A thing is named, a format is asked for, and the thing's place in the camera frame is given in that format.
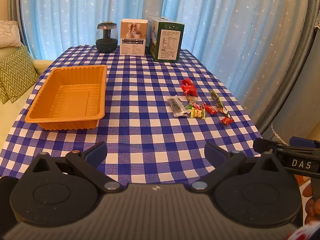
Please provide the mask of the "right human hand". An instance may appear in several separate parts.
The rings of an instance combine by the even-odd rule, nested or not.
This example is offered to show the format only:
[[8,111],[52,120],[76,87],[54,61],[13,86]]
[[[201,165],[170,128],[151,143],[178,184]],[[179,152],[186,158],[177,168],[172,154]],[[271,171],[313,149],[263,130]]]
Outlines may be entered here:
[[303,198],[307,198],[308,200],[305,202],[305,220],[304,224],[309,224],[313,221],[319,220],[319,199],[315,200],[313,197],[312,190],[313,183],[310,181],[308,185],[306,185],[302,191]]

